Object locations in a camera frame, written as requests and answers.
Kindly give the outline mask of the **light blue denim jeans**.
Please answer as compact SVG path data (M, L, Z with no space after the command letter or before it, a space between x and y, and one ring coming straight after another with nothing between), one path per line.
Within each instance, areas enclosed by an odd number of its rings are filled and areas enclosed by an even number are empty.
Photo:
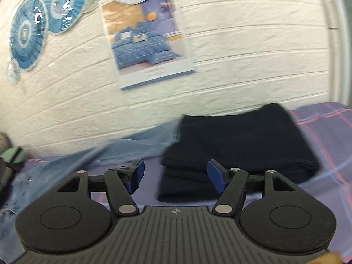
M13 263L24 253L15 230L15 221L26 206L78 170L160 157L177 141L178 124L178 119L171 120L101 146L47 158L33 169L18 174L1 208L1 261Z

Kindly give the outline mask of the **folded black garment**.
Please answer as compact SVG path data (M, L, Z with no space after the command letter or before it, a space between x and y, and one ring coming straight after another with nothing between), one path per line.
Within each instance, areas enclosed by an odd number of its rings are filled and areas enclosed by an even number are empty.
M289 113L277 103L220 117L185 115L177 141L163 153L158 200L167 203L216 200L207 164L238 167L251 175L273 169L294 183L311 179L319 161Z

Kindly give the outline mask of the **stack of folded clothes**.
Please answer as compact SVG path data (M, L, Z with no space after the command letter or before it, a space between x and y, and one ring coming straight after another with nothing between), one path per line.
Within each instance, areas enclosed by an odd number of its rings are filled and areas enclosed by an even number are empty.
M1 199L5 198L13 178L22 170L26 151L11 146L9 137L1 132Z

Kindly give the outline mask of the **bedding advertisement poster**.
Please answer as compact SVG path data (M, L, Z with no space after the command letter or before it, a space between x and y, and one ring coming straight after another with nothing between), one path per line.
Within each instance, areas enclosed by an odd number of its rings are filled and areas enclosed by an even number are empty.
M100 9L123 91L194 73L174 0L102 0Z

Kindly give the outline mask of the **small clear patterned fan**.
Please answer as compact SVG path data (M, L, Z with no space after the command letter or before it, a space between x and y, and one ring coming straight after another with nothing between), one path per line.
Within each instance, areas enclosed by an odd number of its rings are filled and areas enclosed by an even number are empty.
M7 80L12 85L17 85L21 79L21 71L16 59L9 59L6 69Z

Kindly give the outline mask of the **large blue paper fan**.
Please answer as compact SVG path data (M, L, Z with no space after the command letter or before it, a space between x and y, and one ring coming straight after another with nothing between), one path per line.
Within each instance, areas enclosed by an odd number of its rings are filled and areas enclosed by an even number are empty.
M24 0L18 7L9 32L11 57L20 69L30 71L44 50L48 12L43 0Z

